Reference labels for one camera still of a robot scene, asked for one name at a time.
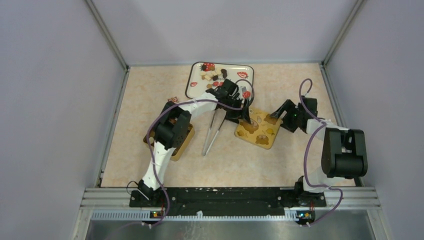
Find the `food tray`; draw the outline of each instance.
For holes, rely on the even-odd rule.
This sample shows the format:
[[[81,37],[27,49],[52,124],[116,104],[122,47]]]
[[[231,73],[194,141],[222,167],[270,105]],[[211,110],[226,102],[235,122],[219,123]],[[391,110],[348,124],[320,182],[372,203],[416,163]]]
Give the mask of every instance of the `food tray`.
[[[222,85],[225,79],[236,82],[239,79],[249,81],[253,86],[254,70],[246,65],[234,65],[214,62],[196,62],[191,67],[185,95],[193,99],[201,96],[207,89],[215,89]],[[237,83],[240,97],[245,99],[251,96],[252,88],[245,81]]]

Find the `metal tweezers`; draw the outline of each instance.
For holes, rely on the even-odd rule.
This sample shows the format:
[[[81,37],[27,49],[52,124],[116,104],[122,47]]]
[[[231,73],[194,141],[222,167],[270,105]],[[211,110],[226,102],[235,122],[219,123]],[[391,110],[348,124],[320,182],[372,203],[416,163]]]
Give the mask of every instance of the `metal tweezers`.
[[[209,141],[209,137],[211,135],[212,125],[214,124],[216,114],[217,114],[217,110],[215,110],[213,112],[213,117],[212,117],[212,120],[210,121],[209,130],[207,131],[206,140],[204,141],[203,152],[202,152],[203,156],[206,156],[209,153],[209,150],[211,150],[212,144],[214,144],[215,139],[217,138],[218,133],[220,132],[221,127],[223,126],[223,123],[226,119],[225,116],[222,118],[222,122],[219,125],[218,130],[216,131],[215,135],[213,136],[212,141],[210,142],[209,146],[207,146],[208,141]]]

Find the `table surface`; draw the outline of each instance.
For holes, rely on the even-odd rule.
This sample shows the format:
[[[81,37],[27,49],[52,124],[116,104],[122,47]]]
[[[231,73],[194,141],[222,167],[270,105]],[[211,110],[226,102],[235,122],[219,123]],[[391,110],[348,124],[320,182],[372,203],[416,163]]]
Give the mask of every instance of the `table surface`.
[[[313,87],[308,97],[318,100],[318,116],[335,121],[317,63],[250,66],[254,69],[255,98],[252,107],[272,113],[286,99],[297,104],[299,85],[310,78]],[[125,187],[129,181],[138,182],[144,176],[151,157],[143,137],[167,99],[177,96],[180,102],[188,100],[185,89],[190,69],[191,65],[131,67],[102,187]],[[235,137],[237,125],[225,121],[210,152],[202,156],[212,115],[208,112],[191,121],[194,137],[179,161],[169,162],[165,186],[289,187],[304,175],[303,158],[310,136],[300,129],[291,133],[280,128],[274,145],[266,150]],[[322,141],[312,141],[307,163],[309,173],[320,166],[322,147]],[[355,184],[353,180],[345,180],[339,185]]]

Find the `white wall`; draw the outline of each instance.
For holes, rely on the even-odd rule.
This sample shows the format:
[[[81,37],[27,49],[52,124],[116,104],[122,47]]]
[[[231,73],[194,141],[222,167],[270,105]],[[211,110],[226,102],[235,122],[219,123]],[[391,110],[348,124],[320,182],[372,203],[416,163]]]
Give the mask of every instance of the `white wall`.
[[[129,65],[318,62],[355,0],[94,0]]]
[[[423,239],[424,1],[368,1],[329,65],[394,239]]]
[[[71,236],[122,79],[83,0],[0,1],[0,239]]]

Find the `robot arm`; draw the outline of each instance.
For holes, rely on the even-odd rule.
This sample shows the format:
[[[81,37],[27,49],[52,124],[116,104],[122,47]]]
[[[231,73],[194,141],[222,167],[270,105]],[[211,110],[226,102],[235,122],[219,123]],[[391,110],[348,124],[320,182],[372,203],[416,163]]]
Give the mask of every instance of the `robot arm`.
[[[208,89],[204,94],[196,97],[187,104],[181,104],[170,110],[160,118],[154,126],[154,163],[150,160],[150,165],[143,178],[138,183],[139,192],[150,200],[154,192],[160,187],[154,173],[155,165],[157,176],[161,183],[172,153],[180,147],[187,137],[187,129],[191,118],[196,118],[206,112],[214,111],[221,106],[217,102],[226,106],[240,110],[232,110],[223,107],[227,111],[230,119],[244,119],[250,122],[248,101],[245,100],[242,107],[242,100],[237,99],[237,85],[226,79],[221,87]],[[165,104],[162,112],[173,106],[175,103],[169,101]]]
[[[317,99],[302,97],[308,110],[318,115]],[[284,111],[281,127],[294,133],[300,128],[306,134],[312,135],[319,127],[326,124],[315,135],[323,141],[321,167],[308,174],[311,185],[334,186],[344,179],[362,177],[367,173],[367,150],[365,147],[365,135],[362,130],[341,127],[326,119],[312,118],[303,106],[297,106],[287,100],[277,111],[273,113],[279,117]],[[322,193],[325,187],[311,187],[303,178],[303,190],[311,193]]]

